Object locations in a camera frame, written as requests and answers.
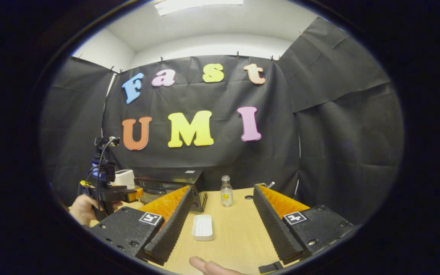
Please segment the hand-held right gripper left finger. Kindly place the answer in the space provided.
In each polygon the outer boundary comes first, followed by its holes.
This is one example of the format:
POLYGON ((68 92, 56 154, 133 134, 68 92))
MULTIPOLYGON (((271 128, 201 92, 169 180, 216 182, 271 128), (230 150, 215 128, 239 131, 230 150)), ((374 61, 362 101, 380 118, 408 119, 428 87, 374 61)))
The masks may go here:
POLYGON ((99 240, 135 258, 163 265, 173 251, 193 204, 184 186, 139 209, 123 206, 90 228, 99 240))

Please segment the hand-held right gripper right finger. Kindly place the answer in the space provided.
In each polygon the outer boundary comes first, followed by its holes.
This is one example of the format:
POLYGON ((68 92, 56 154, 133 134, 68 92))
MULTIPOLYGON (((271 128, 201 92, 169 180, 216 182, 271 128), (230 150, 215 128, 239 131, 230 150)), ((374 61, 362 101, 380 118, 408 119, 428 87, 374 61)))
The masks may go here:
POLYGON ((253 202, 285 265, 327 249, 355 227, 325 205, 309 207, 265 184, 255 185, 253 202))

